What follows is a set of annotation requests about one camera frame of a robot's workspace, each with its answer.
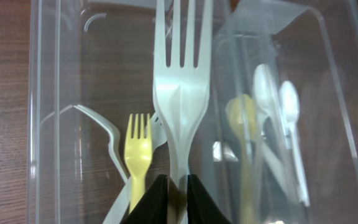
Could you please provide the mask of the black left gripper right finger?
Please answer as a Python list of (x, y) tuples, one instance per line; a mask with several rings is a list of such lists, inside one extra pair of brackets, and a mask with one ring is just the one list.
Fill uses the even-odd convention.
[(187, 213), (189, 224), (230, 224), (195, 174), (188, 175)]

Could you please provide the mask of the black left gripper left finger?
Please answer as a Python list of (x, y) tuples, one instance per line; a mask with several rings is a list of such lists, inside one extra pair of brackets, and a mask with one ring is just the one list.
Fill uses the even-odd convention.
[(158, 175), (123, 224), (166, 224), (168, 177)]

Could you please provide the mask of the yellow plastic fork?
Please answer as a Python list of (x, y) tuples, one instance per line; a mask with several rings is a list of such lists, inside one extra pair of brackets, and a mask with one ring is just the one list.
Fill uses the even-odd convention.
[(150, 114), (146, 119), (143, 113), (130, 114), (124, 146), (124, 162), (132, 178), (130, 213), (145, 193), (145, 176), (152, 158)]

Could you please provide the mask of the clear bent plastic fork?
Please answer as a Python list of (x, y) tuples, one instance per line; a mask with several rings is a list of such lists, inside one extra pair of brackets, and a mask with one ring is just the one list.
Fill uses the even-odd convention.
[(93, 119), (96, 123), (98, 123), (107, 133), (109, 136), (109, 143), (108, 143), (108, 153), (113, 161), (116, 169), (118, 170), (122, 180), (126, 183), (129, 180), (129, 173), (126, 171), (124, 167), (124, 163), (119, 156), (119, 142), (121, 138), (121, 134), (118, 128), (112, 124), (112, 122), (108, 121), (104, 116), (101, 116), (99, 113), (95, 112), (94, 110), (83, 106), (83, 105), (74, 105), (74, 108), (78, 109), (85, 115), (89, 116)]

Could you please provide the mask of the broad white plastic spoon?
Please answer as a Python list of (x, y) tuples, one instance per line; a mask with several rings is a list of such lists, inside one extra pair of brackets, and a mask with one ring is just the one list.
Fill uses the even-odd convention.
[(285, 170), (282, 162), (278, 159), (278, 157), (273, 153), (273, 151), (269, 148), (265, 141), (261, 144), (262, 157), (264, 161), (267, 163), (267, 166), (272, 171), (273, 176), (278, 182), (280, 188), (283, 190), (284, 194), (290, 199), (292, 202), (297, 202), (297, 194), (296, 190), (290, 190), (287, 180), (285, 177)]

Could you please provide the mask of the yellow plastic spoon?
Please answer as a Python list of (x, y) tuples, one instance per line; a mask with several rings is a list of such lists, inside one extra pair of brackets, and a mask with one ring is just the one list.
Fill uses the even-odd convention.
[(239, 223), (257, 223), (253, 199), (252, 122), (248, 119), (248, 112), (250, 111), (251, 115), (255, 115), (249, 95), (239, 95), (226, 105), (226, 117), (229, 121), (229, 126), (240, 144)]

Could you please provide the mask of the white plastic fork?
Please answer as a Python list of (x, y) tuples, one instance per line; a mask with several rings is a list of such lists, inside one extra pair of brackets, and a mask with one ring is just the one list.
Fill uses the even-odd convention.
[[(161, 120), (158, 118), (156, 113), (153, 114), (150, 122), (152, 131), (152, 146), (153, 151), (155, 151), (156, 148), (166, 143), (167, 138), (162, 128)], [(131, 187), (132, 178), (129, 177), (129, 180), (125, 183), (121, 192), (117, 196), (117, 199), (108, 211), (103, 224), (120, 223), (123, 220), (131, 201)]]
[(172, 46), (166, 61), (165, 3), (157, 1), (153, 103), (167, 137), (170, 156), (168, 223), (186, 223), (188, 158), (209, 101), (213, 1), (205, 1), (200, 46), (195, 50), (196, 3), (188, 3), (185, 52), (180, 52), (181, 2), (173, 3)]

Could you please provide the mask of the left clear plastic container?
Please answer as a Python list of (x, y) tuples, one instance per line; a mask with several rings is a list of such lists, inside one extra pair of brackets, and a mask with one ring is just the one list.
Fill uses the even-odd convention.
[(155, 1), (33, 1), (30, 28), (29, 223), (102, 223), (124, 186), (109, 136), (153, 113)]

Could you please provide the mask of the clear plastic container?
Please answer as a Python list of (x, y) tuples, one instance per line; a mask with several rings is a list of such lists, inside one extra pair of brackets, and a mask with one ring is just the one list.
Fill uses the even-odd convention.
[[(211, 98), (200, 126), (201, 180), (222, 214), (239, 223), (240, 144), (227, 103), (249, 95), (252, 176), (257, 141), (254, 71), (270, 68), (273, 103), (265, 142), (282, 162), (297, 202), (284, 194), (264, 161), (257, 223), (358, 223), (358, 3), (356, 1), (215, 1)], [(290, 132), (279, 90), (299, 96), (298, 137), (310, 206), (300, 201)]]
[(155, 1), (33, 1), (30, 28), (29, 223), (102, 223), (124, 186), (109, 136), (153, 113)]

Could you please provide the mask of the right clear plastic container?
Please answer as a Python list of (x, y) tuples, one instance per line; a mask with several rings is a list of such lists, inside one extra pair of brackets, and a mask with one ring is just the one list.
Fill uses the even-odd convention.
[[(270, 68), (273, 103), (265, 142), (282, 162), (297, 202), (284, 194), (264, 161), (257, 223), (358, 223), (358, 3), (356, 1), (215, 1), (211, 98), (200, 126), (201, 180), (222, 214), (239, 223), (240, 144), (227, 103), (249, 95), (252, 176), (257, 141), (254, 71)], [(290, 132), (279, 90), (299, 96), (298, 137), (310, 206), (300, 201)]]

